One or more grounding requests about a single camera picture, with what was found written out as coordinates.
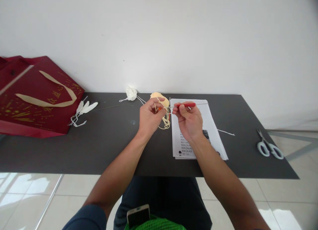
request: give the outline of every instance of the hand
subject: hand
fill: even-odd
[[[157,98],[151,98],[143,106],[140,107],[140,121],[138,133],[143,137],[150,137],[157,130],[162,118],[166,115],[166,109],[159,103]]]
[[[179,106],[179,108],[173,108],[172,114],[175,114],[178,117],[179,127],[182,135],[188,142],[193,142],[203,135],[203,120],[198,107],[195,106],[190,109],[184,106],[184,104],[187,103],[193,102],[187,101],[182,104],[174,104],[174,106],[177,106],[179,104],[181,105]]]

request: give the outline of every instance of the gift bag handle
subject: gift bag handle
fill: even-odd
[[[51,104],[51,103],[47,103],[45,101],[27,96],[27,95],[23,95],[23,94],[16,94],[19,98],[21,98],[23,101],[30,103],[30,104],[34,104],[37,106],[41,106],[41,107],[67,107],[72,105],[75,100],[77,99],[75,93],[73,92],[73,90],[71,90],[70,88],[66,87],[65,85],[61,84],[59,81],[57,81],[56,79],[54,79],[52,76],[50,76],[49,74],[40,71],[39,72],[47,79],[51,80],[54,83],[57,83],[61,86],[63,86],[66,91],[69,93],[69,95],[71,96],[72,100],[71,101],[67,101],[67,102],[63,102],[63,103],[59,103],[59,104]]]

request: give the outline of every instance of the person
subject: person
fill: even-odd
[[[202,132],[199,109],[173,108],[180,130],[193,148],[204,179],[222,204],[234,228],[270,230],[259,213],[252,197],[225,164]],[[104,230],[109,214],[122,196],[114,220],[114,229],[129,229],[127,211],[149,204],[151,216],[156,218],[155,229],[211,229],[212,222],[195,178],[133,176],[147,142],[166,114],[157,98],[140,108],[139,130],[126,148],[106,168],[87,197],[83,207],[63,230]],[[145,222],[140,229],[154,229]]]

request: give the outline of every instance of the green mesh bag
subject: green mesh bag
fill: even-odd
[[[167,220],[166,218],[158,218],[150,215],[150,220],[139,225],[129,228],[126,224],[125,230],[186,230],[184,226]]]

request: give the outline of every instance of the dark gray table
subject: dark gray table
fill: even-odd
[[[80,117],[80,127],[71,127],[65,136],[37,139],[6,136],[0,142],[0,172],[101,174],[125,148],[138,130],[139,100],[124,101],[124,93],[87,93],[88,100],[99,102],[95,111]],[[167,98],[206,99],[220,132],[229,160],[226,164],[239,178],[298,179],[286,159],[262,156],[256,132],[274,144],[241,95],[164,94]],[[150,94],[139,94],[148,100]],[[101,108],[113,105],[108,109]],[[147,144],[136,175],[202,176],[196,160],[172,157],[172,133],[158,129]]]

